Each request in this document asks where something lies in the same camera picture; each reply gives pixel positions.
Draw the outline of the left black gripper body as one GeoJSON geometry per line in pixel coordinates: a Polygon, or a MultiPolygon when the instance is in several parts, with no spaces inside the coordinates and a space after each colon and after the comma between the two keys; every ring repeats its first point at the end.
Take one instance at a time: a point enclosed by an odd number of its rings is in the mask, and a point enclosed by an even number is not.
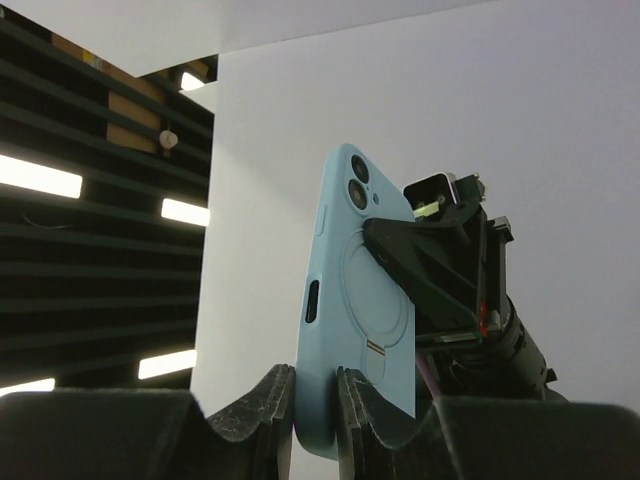
{"type": "MultiPolygon", "coordinates": [[[[484,239],[486,251],[483,271],[486,274],[484,287],[487,316],[485,333],[419,333],[416,331],[416,347],[423,351],[472,350],[478,346],[498,340],[511,322],[511,304],[506,293],[506,244],[513,240],[511,227],[506,219],[491,219],[483,201],[485,186],[478,175],[469,175],[455,180],[458,202],[478,202],[486,215],[484,239]]],[[[437,220],[434,215],[420,220],[437,220]]]]}

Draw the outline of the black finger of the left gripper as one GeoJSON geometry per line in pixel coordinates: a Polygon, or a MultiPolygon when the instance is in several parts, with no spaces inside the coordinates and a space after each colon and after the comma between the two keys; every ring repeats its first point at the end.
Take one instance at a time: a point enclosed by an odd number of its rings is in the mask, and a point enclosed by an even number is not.
{"type": "Polygon", "coordinates": [[[437,220],[372,218],[364,244],[414,304],[419,333],[485,333],[486,215],[478,202],[437,220]]]}

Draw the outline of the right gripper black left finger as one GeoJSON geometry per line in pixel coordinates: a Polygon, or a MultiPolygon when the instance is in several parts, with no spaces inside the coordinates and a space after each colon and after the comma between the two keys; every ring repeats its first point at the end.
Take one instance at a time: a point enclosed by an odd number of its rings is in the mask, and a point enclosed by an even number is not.
{"type": "Polygon", "coordinates": [[[1,399],[4,479],[286,479],[295,370],[273,366],[205,416],[186,390],[58,389],[1,399]]]}

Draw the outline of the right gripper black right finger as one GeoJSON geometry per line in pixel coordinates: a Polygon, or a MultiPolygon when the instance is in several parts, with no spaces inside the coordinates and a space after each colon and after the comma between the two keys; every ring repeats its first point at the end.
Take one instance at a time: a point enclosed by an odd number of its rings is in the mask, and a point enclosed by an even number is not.
{"type": "Polygon", "coordinates": [[[615,405],[442,397],[421,419],[337,372],[343,479],[636,479],[639,416],[615,405]]]}

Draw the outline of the phone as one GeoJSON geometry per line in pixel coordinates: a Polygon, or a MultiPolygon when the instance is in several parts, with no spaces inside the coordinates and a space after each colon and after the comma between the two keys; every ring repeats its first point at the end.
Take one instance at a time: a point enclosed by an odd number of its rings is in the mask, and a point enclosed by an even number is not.
{"type": "Polygon", "coordinates": [[[372,218],[411,222],[403,194],[355,146],[326,160],[297,343],[294,426],[301,446],[338,457],[339,368],[363,373],[378,392],[415,413],[415,308],[364,244],[372,218]]]}

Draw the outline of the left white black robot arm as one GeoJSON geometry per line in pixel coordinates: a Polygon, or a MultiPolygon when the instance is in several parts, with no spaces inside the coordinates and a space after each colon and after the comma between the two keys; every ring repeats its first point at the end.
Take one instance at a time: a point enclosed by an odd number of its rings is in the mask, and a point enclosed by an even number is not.
{"type": "Polygon", "coordinates": [[[488,218],[478,175],[404,187],[414,218],[371,219],[364,243],[415,306],[416,364],[432,397],[561,400],[557,376],[506,289],[506,217],[488,218]]]}

